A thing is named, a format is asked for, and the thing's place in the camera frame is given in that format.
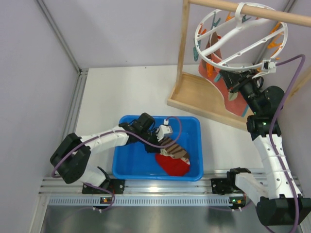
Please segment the pink and brown sock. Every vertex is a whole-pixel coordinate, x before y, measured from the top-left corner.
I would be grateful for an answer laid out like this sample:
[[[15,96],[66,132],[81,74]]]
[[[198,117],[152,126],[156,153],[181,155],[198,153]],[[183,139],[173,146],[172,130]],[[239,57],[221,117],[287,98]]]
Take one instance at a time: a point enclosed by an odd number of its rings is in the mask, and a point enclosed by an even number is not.
[[[210,37],[206,49],[208,49],[210,46],[216,44],[218,40],[220,39],[220,36],[217,35],[217,33],[213,33]],[[222,61],[222,55],[220,49],[216,50],[214,53],[207,56],[208,59],[215,63],[219,63]],[[248,110],[248,105],[246,101],[243,99],[242,95],[238,93],[238,96],[235,100],[229,101],[228,99],[228,89],[226,87],[226,84],[221,77],[221,79],[218,82],[214,82],[215,76],[219,73],[220,69],[214,67],[213,75],[208,78],[207,77],[207,69],[206,69],[206,61],[201,59],[201,62],[199,64],[199,73],[200,75],[205,78],[209,83],[211,83],[218,91],[221,93],[224,99],[225,108],[227,111],[231,112],[234,115],[237,115],[239,117],[244,117]]]

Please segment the small cream sock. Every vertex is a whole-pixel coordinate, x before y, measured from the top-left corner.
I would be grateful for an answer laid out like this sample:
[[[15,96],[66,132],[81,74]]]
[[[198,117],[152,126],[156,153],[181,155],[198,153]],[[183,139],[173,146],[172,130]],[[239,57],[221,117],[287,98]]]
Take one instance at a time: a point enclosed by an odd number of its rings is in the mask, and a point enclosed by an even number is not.
[[[160,149],[160,153],[161,155],[163,156],[166,156],[166,157],[171,157],[171,158],[174,158],[174,156],[170,153],[168,153],[165,149]]]

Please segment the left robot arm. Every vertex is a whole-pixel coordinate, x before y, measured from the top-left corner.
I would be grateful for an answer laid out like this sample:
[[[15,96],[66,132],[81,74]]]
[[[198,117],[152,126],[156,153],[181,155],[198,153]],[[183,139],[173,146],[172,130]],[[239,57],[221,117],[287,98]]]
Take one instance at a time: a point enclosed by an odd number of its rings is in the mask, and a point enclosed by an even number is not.
[[[70,133],[50,158],[54,173],[58,173],[67,184],[79,181],[104,193],[110,187],[110,177],[101,167],[90,163],[91,156],[136,142],[143,143],[148,153],[159,152],[166,127],[161,125],[155,128],[154,124],[155,119],[143,113],[130,123],[120,123],[98,134],[78,136]]]

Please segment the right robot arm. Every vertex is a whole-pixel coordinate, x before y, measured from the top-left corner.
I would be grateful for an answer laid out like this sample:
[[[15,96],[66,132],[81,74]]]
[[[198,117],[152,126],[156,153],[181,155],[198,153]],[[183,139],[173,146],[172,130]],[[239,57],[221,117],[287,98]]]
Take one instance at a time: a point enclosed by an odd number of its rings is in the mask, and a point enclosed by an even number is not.
[[[257,148],[267,186],[260,184],[246,168],[227,172],[227,188],[243,191],[255,204],[259,221],[264,226],[298,225],[311,211],[311,200],[302,197],[282,150],[281,130],[273,117],[284,96],[277,86],[262,90],[257,72],[248,70],[219,72],[230,93],[239,93],[253,114],[247,117],[247,131]]]

